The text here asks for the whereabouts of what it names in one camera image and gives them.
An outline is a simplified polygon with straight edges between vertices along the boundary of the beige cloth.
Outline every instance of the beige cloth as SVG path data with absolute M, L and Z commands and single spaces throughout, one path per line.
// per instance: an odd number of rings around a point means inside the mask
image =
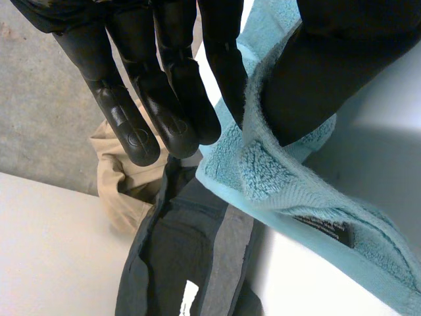
M 106 120 L 89 139 L 99 159 L 99 198 L 111 223 L 122 232 L 135 232 L 152 207 L 150 202 L 159 190 L 168 156 L 168 150 L 139 100 L 136 105 L 161 147 L 156 163 L 148 167 L 133 164 Z

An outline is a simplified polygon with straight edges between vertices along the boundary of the teal towel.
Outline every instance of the teal towel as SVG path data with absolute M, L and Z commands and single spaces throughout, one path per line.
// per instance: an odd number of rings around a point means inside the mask
M 286 147 L 279 146 L 264 120 L 262 82 L 298 23 L 296 1 L 253 4 L 238 39 L 250 76 L 243 132 L 220 100 L 216 112 L 222 135 L 214 145 L 201 147 L 197 178 L 217 196 L 330 261 L 399 313 L 420 315 L 420 263 L 397 227 L 380 210 L 344 196 L 301 164 L 330 137 L 335 116 Z M 353 244 L 346 246 L 296 216 L 344 224 Z

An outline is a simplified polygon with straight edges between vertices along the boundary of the gray floor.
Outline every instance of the gray floor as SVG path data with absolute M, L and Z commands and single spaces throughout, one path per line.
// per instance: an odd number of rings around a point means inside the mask
M 194 51 L 200 33 L 197 23 Z M 53 37 L 0 0 L 0 172 L 96 195 L 97 157 L 87 139 L 103 119 Z

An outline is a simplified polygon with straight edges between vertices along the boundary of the towel label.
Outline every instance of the towel label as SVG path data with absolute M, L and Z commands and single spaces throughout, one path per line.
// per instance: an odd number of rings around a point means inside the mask
M 294 216 L 294 219 L 314 227 L 350 248 L 354 247 L 352 229 L 347 223 L 322 221 L 313 216 Z

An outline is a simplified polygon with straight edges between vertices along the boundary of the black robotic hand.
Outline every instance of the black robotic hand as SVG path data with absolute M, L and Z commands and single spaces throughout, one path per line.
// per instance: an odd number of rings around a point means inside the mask
M 421 0 L 297 4 L 302 23 L 261 94 L 262 111 L 282 146 L 319 127 L 421 38 Z
M 153 163 L 159 146 L 122 83 L 105 28 L 174 156 L 187 157 L 199 143 L 218 139 L 220 125 L 191 56 L 195 0 L 11 1 L 41 31 L 55 33 L 134 163 Z M 243 0 L 198 3 L 210 67 L 241 127 L 247 75 L 235 40 Z M 297 3 L 303 22 L 261 94 L 262 111 L 280 145 L 320 126 L 421 37 L 421 0 Z M 155 32 L 166 74 L 156 58 Z
M 132 101 L 112 59 L 106 30 L 165 146 L 193 155 L 220 136 L 220 123 L 193 60 L 195 0 L 12 0 L 43 32 L 52 32 L 79 68 L 129 158 L 154 163 L 160 147 Z M 210 67 L 235 120 L 243 117 L 247 75 L 235 44 L 243 0 L 200 0 Z M 163 72 L 157 60 L 155 33 Z

